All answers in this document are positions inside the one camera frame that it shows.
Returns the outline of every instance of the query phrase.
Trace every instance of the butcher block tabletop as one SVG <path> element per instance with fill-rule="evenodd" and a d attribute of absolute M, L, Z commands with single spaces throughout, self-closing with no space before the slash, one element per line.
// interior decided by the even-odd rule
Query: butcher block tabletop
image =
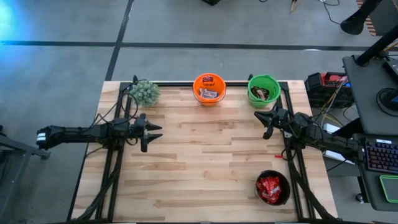
<path fill-rule="evenodd" d="M 311 114 L 304 82 L 287 83 L 294 112 Z M 105 114 L 115 104 L 119 86 L 120 82 L 104 83 L 97 113 Z M 269 140 L 262 138 L 265 128 L 253 115 L 259 109 L 249 104 L 247 87 L 227 87 L 225 98 L 214 107 L 197 102 L 190 87 L 160 90 L 155 107 L 139 107 L 138 114 L 146 113 L 151 123 L 162 126 L 151 132 L 163 136 L 148 145 L 147 153 L 141 152 L 140 144 L 125 144 L 114 222 L 297 221 L 293 193 L 282 206 L 267 205 L 254 194 L 262 171 L 276 170 L 289 182 L 290 175 L 287 162 L 278 157 L 284 149 L 282 134 L 274 130 Z M 132 104 L 130 113 L 134 112 Z M 114 111 L 105 118 L 113 117 Z M 99 147 L 89 144 L 87 153 Z M 312 192 L 337 217 L 321 151 L 307 147 L 303 157 Z M 99 192 L 105 160 L 106 149 L 85 159 L 72 218 L 81 215 Z M 300 198 L 307 217 L 301 190 Z"/>

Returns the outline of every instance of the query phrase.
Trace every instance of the blue light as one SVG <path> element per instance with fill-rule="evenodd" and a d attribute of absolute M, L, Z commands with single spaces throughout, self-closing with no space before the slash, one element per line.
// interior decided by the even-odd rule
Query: blue light
<path fill-rule="evenodd" d="M 11 35 L 12 30 L 12 10 L 2 0 L 0 0 L 0 40 L 6 40 Z"/>

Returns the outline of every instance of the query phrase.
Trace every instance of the keyboard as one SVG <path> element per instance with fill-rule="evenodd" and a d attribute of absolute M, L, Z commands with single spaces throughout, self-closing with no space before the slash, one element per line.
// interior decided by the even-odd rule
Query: keyboard
<path fill-rule="evenodd" d="M 365 146 L 368 170 L 398 174 L 398 145 L 366 141 Z"/>

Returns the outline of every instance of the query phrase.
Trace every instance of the black desk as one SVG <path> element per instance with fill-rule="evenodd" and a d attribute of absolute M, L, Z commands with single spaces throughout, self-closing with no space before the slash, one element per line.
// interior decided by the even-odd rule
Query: black desk
<path fill-rule="evenodd" d="M 353 57 L 343 58 L 346 74 L 351 83 L 359 120 L 363 131 L 368 135 L 385 135 L 380 139 L 398 138 L 398 118 L 382 112 L 376 104 L 376 95 L 383 88 L 398 88 L 398 85 L 382 67 L 385 60 L 372 59 L 368 66 L 355 64 Z M 365 164 L 359 166 L 366 196 L 375 210 L 398 212 L 398 203 L 387 202 L 379 180 L 381 172 L 368 171 Z"/>

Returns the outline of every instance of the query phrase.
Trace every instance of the red candy wrapper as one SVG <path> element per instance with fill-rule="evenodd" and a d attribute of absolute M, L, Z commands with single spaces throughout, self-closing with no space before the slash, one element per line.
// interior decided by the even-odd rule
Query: red candy wrapper
<path fill-rule="evenodd" d="M 278 201 L 280 189 L 279 177 L 260 178 L 257 183 L 257 189 L 261 198 L 268 203 L 275 203 Z"/>

